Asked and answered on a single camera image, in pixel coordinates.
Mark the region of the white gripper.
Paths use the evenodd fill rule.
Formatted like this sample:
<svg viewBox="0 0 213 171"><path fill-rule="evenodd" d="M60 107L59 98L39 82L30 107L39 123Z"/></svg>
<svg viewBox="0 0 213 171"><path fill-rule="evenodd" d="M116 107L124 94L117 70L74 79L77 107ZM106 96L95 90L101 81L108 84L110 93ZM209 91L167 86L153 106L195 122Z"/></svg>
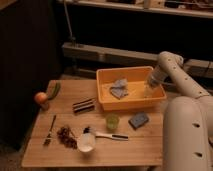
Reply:
<svg viewBox="0 0 213 171"><path fill-rule="evenodd" d="M156 66L147 77L146 87L155 89L158 87L167 77L167 73L163 71L160 66Z"/></svg>

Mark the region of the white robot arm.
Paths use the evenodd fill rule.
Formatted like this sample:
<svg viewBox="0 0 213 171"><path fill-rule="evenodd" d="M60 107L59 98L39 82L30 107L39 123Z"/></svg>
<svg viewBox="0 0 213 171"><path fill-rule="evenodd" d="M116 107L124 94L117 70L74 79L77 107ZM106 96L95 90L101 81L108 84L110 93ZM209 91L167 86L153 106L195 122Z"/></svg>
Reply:
<svg viewBox="0 0 213 171"><path fill-rule="evenodd" d="M148 87L155 89L169 76L180 92L164 112L162 170L212 171L213 96L182 69L180 55L163 51L157 61Z"/></svg>

